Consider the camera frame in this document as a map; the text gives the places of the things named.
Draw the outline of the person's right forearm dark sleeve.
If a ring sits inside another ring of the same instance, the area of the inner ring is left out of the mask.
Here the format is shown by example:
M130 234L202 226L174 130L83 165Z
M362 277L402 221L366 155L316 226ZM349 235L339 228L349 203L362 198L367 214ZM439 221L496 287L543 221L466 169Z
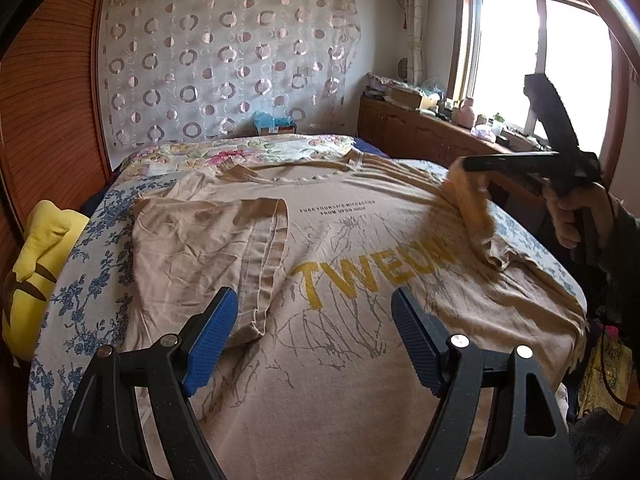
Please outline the person's right forearm dark sleeve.
M639 307L639 218L614 200L616 214L600 267L608 276L615 304L622 311Z

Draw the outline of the person's right hand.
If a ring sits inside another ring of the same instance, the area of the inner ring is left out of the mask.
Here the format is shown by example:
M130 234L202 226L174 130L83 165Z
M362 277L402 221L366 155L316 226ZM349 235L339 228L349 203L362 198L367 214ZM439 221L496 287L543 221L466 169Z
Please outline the person's right hand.
M595 183L584 188L574 188L565 197L560 197L551 186L546 185L542 196L551 214L556 239L561 246L574 249L582 241L576 224L576 214L588 210L596 226L599 247L605 248L611 237L616 207L611 195L602 185Z

